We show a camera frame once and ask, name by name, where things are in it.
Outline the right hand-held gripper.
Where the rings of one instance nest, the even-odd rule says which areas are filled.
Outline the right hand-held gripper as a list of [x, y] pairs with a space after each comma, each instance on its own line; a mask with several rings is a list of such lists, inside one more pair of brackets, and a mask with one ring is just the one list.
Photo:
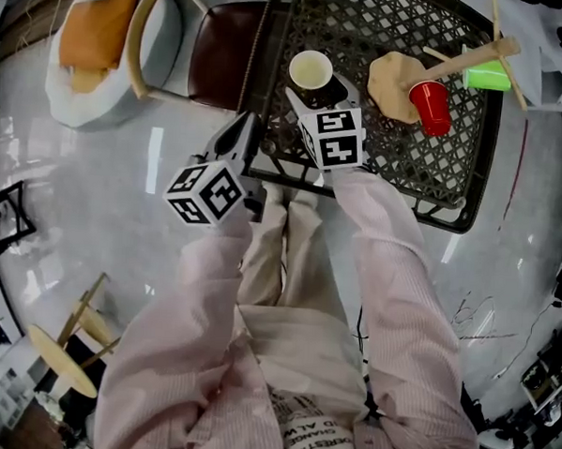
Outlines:
[[360, 93], [343, 75], [334, 74], [331, 83], [331, 111], [311, 112], [298, 94], [284, 89], [293, 108], [310, 158], [321, 171], [359, 167], [363, 163]]

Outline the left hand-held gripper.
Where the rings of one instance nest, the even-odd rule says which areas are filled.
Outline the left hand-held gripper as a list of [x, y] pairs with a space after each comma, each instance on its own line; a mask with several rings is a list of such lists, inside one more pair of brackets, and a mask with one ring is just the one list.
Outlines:
[[185, 225], [218, 226], [239, 205], [253, 221], [261, 219], [266, 190], [260, 181], [241, 174], [257, 153], [259, 126], [257, 113], [237, 115], [209, 140], [204, 159], [211, 161], [177, 171], [163, 199]]

